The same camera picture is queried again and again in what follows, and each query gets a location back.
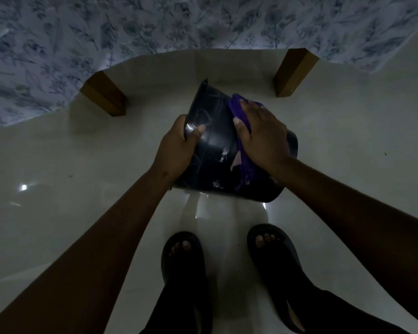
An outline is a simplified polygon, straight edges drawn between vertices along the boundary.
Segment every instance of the person's right arm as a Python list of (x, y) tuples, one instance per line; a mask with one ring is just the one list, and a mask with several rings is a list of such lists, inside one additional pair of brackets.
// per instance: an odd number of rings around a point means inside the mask
[(285, 125), (253, 102), (242, 107), (251, 134), (234, 123), (248, 156), (306, 203), (418, 319), (418, 219), (289, 157)]

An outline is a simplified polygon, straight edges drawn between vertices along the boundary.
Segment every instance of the black container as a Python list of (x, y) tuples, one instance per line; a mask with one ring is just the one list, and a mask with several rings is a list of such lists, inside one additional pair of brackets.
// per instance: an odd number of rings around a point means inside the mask
[[(251, 181), (236, 190), (240, 182), (240, 166), (231, 171), (231, 164), (238, 152), (237, 131), (234, 118), (226, 101), (231, 99), (204, 80), (190, 107), (184, 125), (187, 138), (196, 127), (206, 126), (195, 148), (192, 161), (187, 170), (175, 182), (174, 187), (197, 190), (204, 193), (218, 193), (239, 196), (259, 202), (271, 202), (284, 189), (273, 179), (264, 178)], [(297, 157), (296, 135), (288, 130), (287, 141), (292, 157)]]

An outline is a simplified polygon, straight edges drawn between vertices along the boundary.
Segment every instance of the tiled floor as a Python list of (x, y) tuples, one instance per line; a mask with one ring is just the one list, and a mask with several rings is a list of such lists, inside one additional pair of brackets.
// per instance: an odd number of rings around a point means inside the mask
[[(418, 39), (412, 44), (418, 48)], [(418, 217), (418, 49), (380, 73), (319, 62), (290, 98), (271, 78), (284, 51), (182, 51), (144, 56), (108, 74), (129, 96), (111, 118), (78, 96), (69, 109), (0, 129), (0, 310), (75, 241), (150, 166), (175, 117), (205, 77), (264, 103), (299, 139), (299, 159)], [(107, 333), (137, 333), (163, 287), (160, 254), (178, 230), (201, 239), (216, 301), (214, 333), (288, 333), (249, 259), (258, 223), (292, 238), (307, 275), (351, 304), (418, 333), (333, 232), (288, 190), (257, 202), (172, 190), (154, 214)]]

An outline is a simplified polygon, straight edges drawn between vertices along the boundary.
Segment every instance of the black sandal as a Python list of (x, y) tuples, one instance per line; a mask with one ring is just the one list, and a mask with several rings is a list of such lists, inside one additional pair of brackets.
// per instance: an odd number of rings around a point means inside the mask
[[(191, 249), (184, 251), (183, 241), (189, 241)], [(180, 244), (180, 255), (169, 256), (172, 247)], [(209, 283), (206, 277), (203, 248), (198, 238), (191, 232), (178, 232), (166, 242), (161, 255), (161, 271), (164, 283), (177, 279), (184, 286), (185, 293), (194, 302), (201, 314), (201, 334), (212, 331), (212, 306), (210, 302)]]
[[(256, 236), (264, 236), (266, 233), (269, 235), (273, 234), (275, 236), (275, 240), (266, 243), (265, 246), (261, 248), (258, 248), (255, 243)], [(297, 327), (291, 320), (286, 297), (286, 290), (289, 286), (286, 286), (285, 281), (282, 281), (281, 277), (284, 273), (279, 271), (279, 261), (286, 262), (285, 257), (287, 257), (288, 262), (301, 267), (299, 258), (297, 257), (297, 252), (290, 238), (277, 226), (271, 224), (260, 224), (249, 230), (247, 243), (252, 261), (254, 262), (263, 283), (268, 289), (275, 310), (280, 319), (291, 331), (295, 333), (303, 333), (303, 331), (301, 331), (300, 328)]]

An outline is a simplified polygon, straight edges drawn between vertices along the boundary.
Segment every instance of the wooden leg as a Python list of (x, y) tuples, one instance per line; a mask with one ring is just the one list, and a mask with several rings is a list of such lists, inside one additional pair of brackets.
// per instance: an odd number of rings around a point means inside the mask
[(126, 97), (103, 71), (92, 75), (82, 86), (81, 93), (113, 117), (125, 115)]
[(290, 49), (274, 76), (277, 97), (291, 96), (302, 83), (319, 58), (305, 48)]

